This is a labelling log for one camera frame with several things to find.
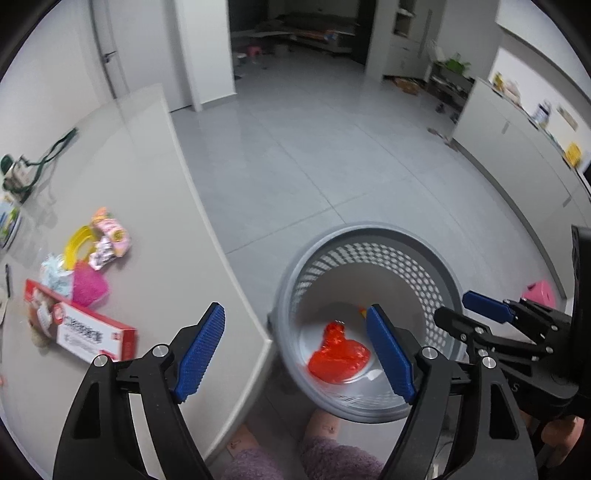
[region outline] red and white box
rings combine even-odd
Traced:
[[[136,330],[81,307],[44,285],[27,279],[29,324],[39,334],[90,363],[97,355],[113,361],[135,358]]]

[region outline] gray plastic basket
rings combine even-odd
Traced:
[[[366,368],[343,384],[325,383],[307,369],[331,320],[371,350],[362,307],[379,303],[394,325],[423,345],[460,359],[465,345],[433,322],[440,306],[462,311],[457,281],[434,249],[413,234],[380,223],[340,227],[313,241],[284,273],[270,315],[286,368],[320,408],[346,420],[383,423],[408,415],[372,351]]]

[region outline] pink stool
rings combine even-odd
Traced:
[[[249,45],[246,51],[248,52],[248,56],[251,58],[253,63],[256,63],[255,59],[257,55],[262,56],[262,48],[258,45]]]
[[[527,289],[521,294],[521,298],[536,301],[551,309],[556,308],[556,301],[554,300],[552,288],[546,280],[527,285]]]

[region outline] metal screw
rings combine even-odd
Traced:
[[[437,350],[435,350],[434,348],[431,348],[430,346],[425,347],[423,349],[423,357],[428,358],[429,360],[433,360],[434,358],[437,358]]]
[[[489,356],[486,356],[482,359],[482,365],[484,365],[487,368],[495,368],[496,367],[496,362],[494,358],[491,358]]]
[[[152,355],[154,356],[165,356],[168,353],[168,347],[166,345],[156,345],[152,348]]]
[[[99,355],[94,359],[92,363],[95,365],[95,367],[104,367],[107,364],[108,360],[109,357],[107,357],[106,355]]]

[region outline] blue textured fingertip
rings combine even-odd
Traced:
[[[373,307],[367,312],[366,329],[392,390],[406,403],[412,402],[417,395],[414,388],[413,366],[378,311]]]
[[[512,323],[515,319],[515,313],[508,305],[472,290],[468,290],[464,294],[462,297],[462,305],[471,312],[478,313],[497,323]]]
[[[218,305],[205,320],[205,325],[199,330],[189,351],[179,364],[178,381],[174,389],[179,402],[184,402],[189,395],[197,391],[222,337],[225,325],[226,314],[223,307]]]

